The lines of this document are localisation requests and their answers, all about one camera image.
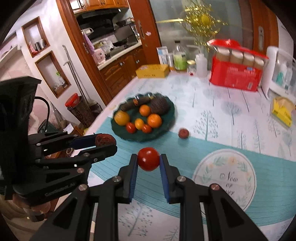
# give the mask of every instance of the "kiwi fruit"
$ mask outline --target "kiwi fruit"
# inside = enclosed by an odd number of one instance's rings
[[[154,97],[150,101],[150,109],[152,114],[164,115],[170,109],[170,105],[165,97]]]

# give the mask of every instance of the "red bag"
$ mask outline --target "red bag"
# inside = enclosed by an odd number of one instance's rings
[[[237,41],[231,39],[212,39],[208,42],[208,45],[238,50],[242,53],[247,52],[254,55],[254,57],[258,57],[263,60],[268,59],[268,57],[263,54],[241,47]],[[262,72],[263,70],[243,64],[220,61],[216,58],[216,56],[214,56],[210,82],[214,85],[224,87],[257,91]]]

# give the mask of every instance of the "red tomato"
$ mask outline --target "red tomato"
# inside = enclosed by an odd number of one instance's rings
[[[134,123],[128,122],[128,123],[126,124],[126,130],[127,130],[129,133],[133,134],[133,133],[136,132],[137,129],[136,129],[136,126],[135,126]]]
[[[159,153],[152,147],[145,147],[138,153],[138,165],[144,171],[150,172],[159,166]]]
[[[144,124],[143,127],[142,127],[142,131],[144,133],[150,133],[152,131],[152,128],[151,128],[151,126],[149,126],[147,124]]]

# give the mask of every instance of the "wooden cabinet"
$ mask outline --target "wooden cabinet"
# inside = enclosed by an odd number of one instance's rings
[[[136,70],[143,64],[146,64],[146,58],[141,46],[100,70],[100,74],[113,98],[136,77]]]
[[[113,98],[130,81],[120,58],[103,68],[100,73]]]
[[[86,0],[87,6],[86,9],[89,10],[96,10],[102,8],[102,0]]]
[[[129,7],[127,0],[69,0],[74,13],[105,8]]]
[[[133,57],[137,68],[141,67],[143,64],[147,64],[143,48],[137,48],[135,53],[133,53]]]
[[[134,59],[133,54],[126,54],[121,57],[124,67],[126,68],[126,71],[129,74],[130,81],[137,76],[136,70],[137,70],[137,64]]]
[[[102,0],[104,8],[112,8],[115,7],[115,0]]]

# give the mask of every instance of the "fruit plate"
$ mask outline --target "fruit plate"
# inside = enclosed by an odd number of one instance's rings
[[[138,99],[144,96],[162,96],[162,95],[159,93],[146,93],[144,95],[137,94],[134,97],[127,98],[126,102],[132,101],[134,98]],[[112,126],[112,130],[114,131],[114,134],[127,141],[145,142],[145,141],[154,140],[159,136],[163,135],[164,133],[166,133],[175,121],[175,106],[167,96],[164,96],[164,97],[166,98],[170,106],[170,109],[166,114],[161,116],[163,123],[159,128],[152,129],[152,132],[149,134],[139,130],[137,130],[136,133],[131,134],[127,132],[125,126],[118,125],[115,122],[114,118],[112,118],[111,126]],[[121,105],[123,104],[124,103],[121,103],[119,105],[118,109],[113,113],[113,117],[116,114],[116,112],[121,109]],[[139,112],[139,107],[135,107],[131,110],[128,110],[127,113],[130,116],[130,122],[134,123],[137,118],[141,118],[145,123],[147,123],[147,117],[141,116]]]

